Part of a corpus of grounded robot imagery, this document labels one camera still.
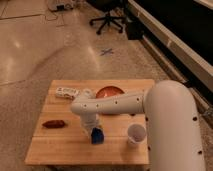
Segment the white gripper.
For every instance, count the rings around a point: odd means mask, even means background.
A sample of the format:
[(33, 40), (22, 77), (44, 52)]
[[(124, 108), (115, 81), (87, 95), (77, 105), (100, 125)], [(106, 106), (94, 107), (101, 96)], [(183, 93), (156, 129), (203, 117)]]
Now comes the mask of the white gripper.
[(81, 125), (86, 130), (87, 137), (92, 138), (92, 130), (99, 126), (99, 118), (96, 114), (81, 116)]

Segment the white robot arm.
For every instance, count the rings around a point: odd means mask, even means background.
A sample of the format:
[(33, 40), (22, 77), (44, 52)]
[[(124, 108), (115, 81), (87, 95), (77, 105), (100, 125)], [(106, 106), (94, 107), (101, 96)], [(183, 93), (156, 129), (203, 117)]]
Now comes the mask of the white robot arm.
[(150, 171), (206, 171), (196, 102), (177, 81), (98, 99), (86, 89), (72, 102), (71, 111), (88, 129), (96, 125), (99, 114), (143, 113)]

